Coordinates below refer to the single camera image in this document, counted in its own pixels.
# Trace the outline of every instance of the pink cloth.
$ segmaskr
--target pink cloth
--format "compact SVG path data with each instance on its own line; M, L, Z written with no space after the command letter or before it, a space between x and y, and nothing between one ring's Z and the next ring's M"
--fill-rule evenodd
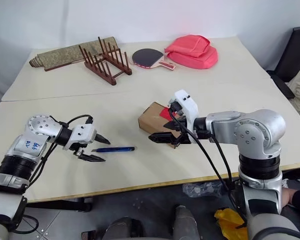
M208 69L218 61L217 50L200 35L179 37L164 51L174 62L193 69Z

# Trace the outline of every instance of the person's leg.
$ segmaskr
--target person's leg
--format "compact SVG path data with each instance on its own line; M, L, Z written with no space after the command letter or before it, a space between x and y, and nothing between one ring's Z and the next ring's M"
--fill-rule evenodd
M128 216L114 221L106 230L102 240L130 238L132 219Z
M175 210L173 240L200 240L196 220L185 206Z

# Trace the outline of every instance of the white table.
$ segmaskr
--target white table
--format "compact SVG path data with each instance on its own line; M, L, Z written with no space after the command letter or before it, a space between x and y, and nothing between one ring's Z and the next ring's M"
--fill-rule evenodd
M57 147L42 176L25 194L30 201L60 200L217 179L196 144L172 149L166 144L151 142L149 134L139 129L138 117L152 102L167 104L174 92L185 89L197 102L202 117L213 112L252 112L262 108L280 113L287 125L281 140L281 167L299 168L298 113L237 38L212 41L219 51L219 62L211 69L194 70L178 66L175 71L169 71L133 66L132 76L120 77L116 86L95 76L83 67L83 63L50 72L31 68L26 63L0 103L0 162L13 140L24 131L30 116L46 113L60 121L68 121L81 114L91 114L98 132L113 146L135 145L137 150L104 153L101 156L106 162L91 163ZM126 48L132 46L151 47L148 43L134 43L127 44ZM208 141L202 142L216 168L225 174L217 148ZM103 146L94 142L88 146L87 153ZM222 148L235 175L239 165L237 147L223 144Z
M136 50L142 48L154 48L163 52L170 43L169 41L138 42L119 44L119 47L122 52L126 51L127 55L131 57ZM251 83L262 78L269 79L269 75L258 65L237 37L212 38L211 45L216 47L219 61L210 69L195 70L178 65L172 72L164 67L149 70L130 65L132 75L120 75L115 86L110 85L87 69L83 62L51 71L44 71L43 67L31 67L29 60L38 53L44 53L49 49L34 50L12 86L3 96L2 101L126 93L140 91L145 88L145 84L146 86L155 85L162 81L173 83L180 80L186 86L187 83L190 84L193 80L200 79L202 86L204 86L206 83Z

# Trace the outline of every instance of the black chair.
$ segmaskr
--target black chair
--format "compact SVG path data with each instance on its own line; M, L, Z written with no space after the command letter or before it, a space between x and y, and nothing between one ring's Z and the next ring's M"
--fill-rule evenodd
M266 71L275 85L287 99L293 99L294 93L285 84L293 79L300 70L300 27L292 30L289 42L275 70Z

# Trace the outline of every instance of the robotic arm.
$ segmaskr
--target robotic arm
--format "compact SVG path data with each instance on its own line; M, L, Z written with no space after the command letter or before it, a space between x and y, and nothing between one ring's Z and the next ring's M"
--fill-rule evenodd
M178 113L181 117L164 127L181 134L174 137L171 132L156 132L149 136L153 142L177 147L179 144L196 143L191 136L194 135L212 143L217 140L237 145L240 165L239 181L235 183L235 204L247 219L250 239L270 227L298 231L290 220L280 215L282 172L279 170L279 139L286 130L282 116L261 109L251 113L225 111L199 117L197 104L184 90L177 91L169 104L170 115ZM281 233L265 239L279 238L298 239Z
M68 129L71 121L60 122L47 115L32 116L25 125L24 133L15 139L5 154L0 165L0 240L8 239L8 232L15 230L22 220L27 205L23 194L34 182L31 182L32 172L40 160L44 165L52 152L52 146L46 151L47 143L74 151L73 154L84 161L105 161L101 157L84 154L83 148L93 141L110 142L97 134L90 115L73 120L81 117L88 117L85 124Z

